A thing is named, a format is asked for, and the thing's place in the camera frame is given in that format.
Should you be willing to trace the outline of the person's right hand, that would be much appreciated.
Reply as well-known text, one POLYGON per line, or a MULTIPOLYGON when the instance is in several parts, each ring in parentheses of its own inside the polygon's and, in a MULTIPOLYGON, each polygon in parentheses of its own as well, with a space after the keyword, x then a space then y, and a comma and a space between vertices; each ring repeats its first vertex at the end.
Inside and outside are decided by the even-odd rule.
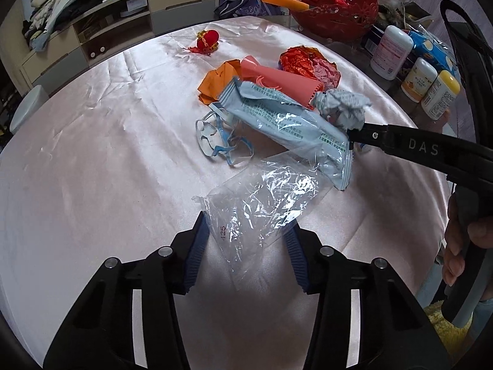
POLYGON ((445 230, 446 247, 442 275, 446 285, 452 286, 466 268, 465 258, 461 253, 466 243, 466 236, 480 248, 492 248, 492 219, 472 222, 468 225, 465 234, 460 230, 459 210, 455 193, 449 199, 448 219, 445 230))

